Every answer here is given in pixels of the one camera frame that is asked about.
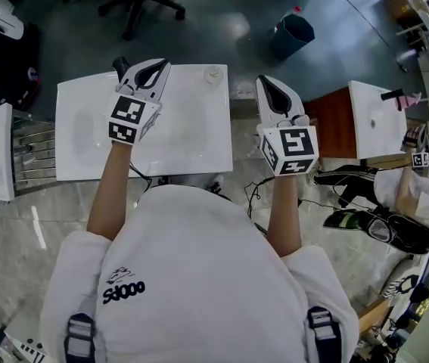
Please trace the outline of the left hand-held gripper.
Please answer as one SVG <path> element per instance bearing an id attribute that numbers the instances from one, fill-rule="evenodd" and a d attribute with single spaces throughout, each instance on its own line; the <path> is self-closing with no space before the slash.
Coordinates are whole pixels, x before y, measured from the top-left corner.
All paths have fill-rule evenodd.
<path id="1" fill-rule="evenodd" d="M 136 144 L 155 124 L 162 110 L 159 102 L 171 69 L 165 58 L 145 60 L 131 66 L 120 80 L 140 94 L 113 92 L 109 98 L 108 137 L 123 144 Z"/>

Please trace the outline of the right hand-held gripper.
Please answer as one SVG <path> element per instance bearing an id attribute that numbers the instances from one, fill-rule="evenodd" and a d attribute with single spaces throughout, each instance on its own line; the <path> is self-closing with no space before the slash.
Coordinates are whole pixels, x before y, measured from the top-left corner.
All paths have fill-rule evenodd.
<path id="1" fill-rule="evenodd" d="M 300 96 L 282 81 L 255 80 L 260 116 L 260 151 L 274 176 L 305 175 L 319 158 L 315 126 L 304 115 Z M 292 117 L 275 122 L 278 117 Z"/>

